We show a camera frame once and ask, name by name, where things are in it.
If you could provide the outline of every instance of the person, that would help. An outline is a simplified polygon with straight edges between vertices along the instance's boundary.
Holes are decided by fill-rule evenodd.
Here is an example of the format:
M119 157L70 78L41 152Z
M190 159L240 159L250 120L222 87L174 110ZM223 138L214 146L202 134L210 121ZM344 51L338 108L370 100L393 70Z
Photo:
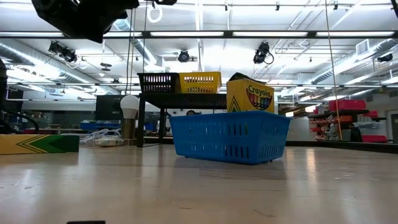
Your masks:
M195 114L196 114L196 112L193 111L193 110L189 110L189 111L187 112L187 116L189 116L189 115L195 115Z

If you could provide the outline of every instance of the blue plastic basket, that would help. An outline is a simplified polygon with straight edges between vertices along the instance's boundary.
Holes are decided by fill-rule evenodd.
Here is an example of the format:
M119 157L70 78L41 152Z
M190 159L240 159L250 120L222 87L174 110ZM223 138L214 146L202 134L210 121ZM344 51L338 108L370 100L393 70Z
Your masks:
M283 156L290 118L263 111L170 118L178 155L242 164Z

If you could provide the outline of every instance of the crayola logo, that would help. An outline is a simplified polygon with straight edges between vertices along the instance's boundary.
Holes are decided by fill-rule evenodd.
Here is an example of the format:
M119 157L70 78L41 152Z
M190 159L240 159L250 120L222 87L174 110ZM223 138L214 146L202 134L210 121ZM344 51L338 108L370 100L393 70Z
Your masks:
M272 103L271 93L266 90L259 90L254 88L252 85L249 85L246 89L246 93L248 94L250 103L257 110L266 110Z

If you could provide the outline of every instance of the crayola box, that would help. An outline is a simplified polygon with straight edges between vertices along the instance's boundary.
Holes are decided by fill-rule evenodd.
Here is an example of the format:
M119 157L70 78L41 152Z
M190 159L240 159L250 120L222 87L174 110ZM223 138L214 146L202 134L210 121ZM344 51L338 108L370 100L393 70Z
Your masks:
M267 111L274 113L274 89L248 79L226 83L228 112Z

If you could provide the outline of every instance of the ductwork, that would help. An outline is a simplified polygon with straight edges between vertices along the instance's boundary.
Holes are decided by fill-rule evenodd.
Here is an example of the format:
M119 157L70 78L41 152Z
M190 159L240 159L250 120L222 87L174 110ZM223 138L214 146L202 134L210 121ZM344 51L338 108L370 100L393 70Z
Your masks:
M398 39L387 39L382 42L380 40L369 40L369 52L363 55L358 56L356 51L352 52L351 54L342 57L341 59L334 62L335 66L335 75L341 74L351 68L354 68L359 63L369 59L369 58L377 58L386 54L390 51L393 47L398 44ZM318 84L330 77L333 76L333 67L332 65L327 66L326 68L320 70L319 72L313 75L313 78L303 82L302 84ZM295 87L290 88L288 90L282 90L281 96L289 96L295 95L298 92L304 90L305 87Z
M51 60L50 57L11 39L3 39L0 41L0 49L2 53L19 57L24 64L39 67L52 76L65 76L67 82L73 83L98 83L98 80L85 75L78 70L72 69L57 60ZM106 94L118 95L120 94L114 88L109 86L99 86Z
M113 26L115 26L115 28L120 31L132 31L130 22L127 19L118 19L113 23ZM134 42L132 44L134 45L134 48L138 51L138 53L142 56L146 64L162 66L160 64L162 61L161 58L156 56L156 54L153 53L153 51L148 46L144 46L142 40L134 39Z

